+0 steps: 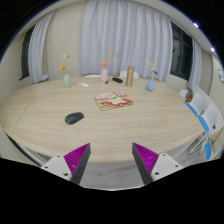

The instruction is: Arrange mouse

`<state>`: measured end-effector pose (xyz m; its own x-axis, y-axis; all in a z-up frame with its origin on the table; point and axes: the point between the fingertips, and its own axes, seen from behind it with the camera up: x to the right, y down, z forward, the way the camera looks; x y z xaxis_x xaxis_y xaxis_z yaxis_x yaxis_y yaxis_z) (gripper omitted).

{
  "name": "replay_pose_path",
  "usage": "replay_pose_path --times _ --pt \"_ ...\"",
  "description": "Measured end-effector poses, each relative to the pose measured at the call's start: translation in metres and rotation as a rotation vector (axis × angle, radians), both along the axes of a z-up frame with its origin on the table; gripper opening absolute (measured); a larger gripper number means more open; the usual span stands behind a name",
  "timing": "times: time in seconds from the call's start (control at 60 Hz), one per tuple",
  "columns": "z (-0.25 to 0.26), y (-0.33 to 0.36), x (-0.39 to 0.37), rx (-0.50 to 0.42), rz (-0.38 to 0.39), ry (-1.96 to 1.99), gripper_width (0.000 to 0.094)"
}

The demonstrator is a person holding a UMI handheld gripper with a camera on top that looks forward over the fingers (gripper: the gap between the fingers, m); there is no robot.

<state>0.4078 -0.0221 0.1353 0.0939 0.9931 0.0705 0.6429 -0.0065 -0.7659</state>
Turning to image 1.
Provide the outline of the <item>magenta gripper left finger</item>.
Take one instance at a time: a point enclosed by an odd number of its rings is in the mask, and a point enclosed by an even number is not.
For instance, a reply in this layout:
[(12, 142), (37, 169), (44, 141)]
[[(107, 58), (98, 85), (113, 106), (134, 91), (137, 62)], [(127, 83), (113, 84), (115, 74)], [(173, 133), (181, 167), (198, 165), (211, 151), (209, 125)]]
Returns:
[(42, 166), (42, 169), (79, 185), (90, 154), (90, 144), (87, 143), (64, 156), (55, 155)]

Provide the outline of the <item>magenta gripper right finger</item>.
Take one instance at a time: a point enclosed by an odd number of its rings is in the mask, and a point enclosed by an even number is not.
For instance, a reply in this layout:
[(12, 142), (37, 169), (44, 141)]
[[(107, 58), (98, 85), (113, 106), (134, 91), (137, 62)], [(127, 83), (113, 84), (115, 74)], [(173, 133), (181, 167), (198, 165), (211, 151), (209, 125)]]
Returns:
[(132, 154), (145, 185), (182, 169), (167, 153), (157, 154), (137, 143), (132, 144)]

